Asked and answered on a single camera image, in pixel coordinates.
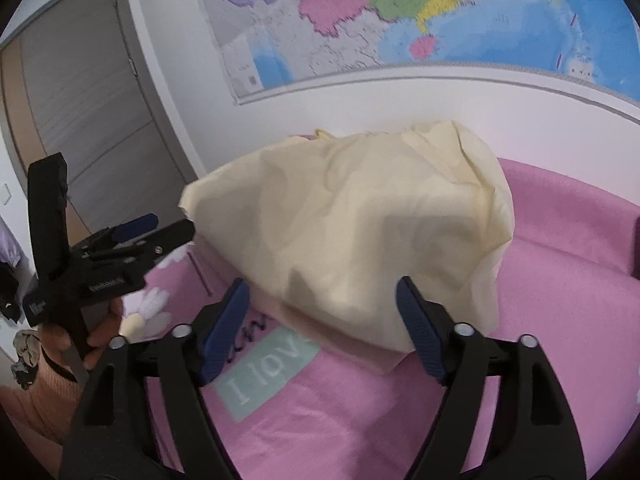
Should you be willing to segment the person's left hand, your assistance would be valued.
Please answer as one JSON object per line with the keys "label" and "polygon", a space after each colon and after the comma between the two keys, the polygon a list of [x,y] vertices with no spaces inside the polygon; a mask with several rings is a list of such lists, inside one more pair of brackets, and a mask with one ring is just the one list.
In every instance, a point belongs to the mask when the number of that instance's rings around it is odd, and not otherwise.
{"label": "person's left hand", "polygon": [[76,356],[72,340],[64,328],[53,324],[41,324],[38,328],[41,349],[51,362],[74,376],[79,385],[85,385],[90,370],[96,367],[104,349],[119,334],[122,322],[122,300],[112,299],[103,321],[87,339],[88,354],[80,360]]}

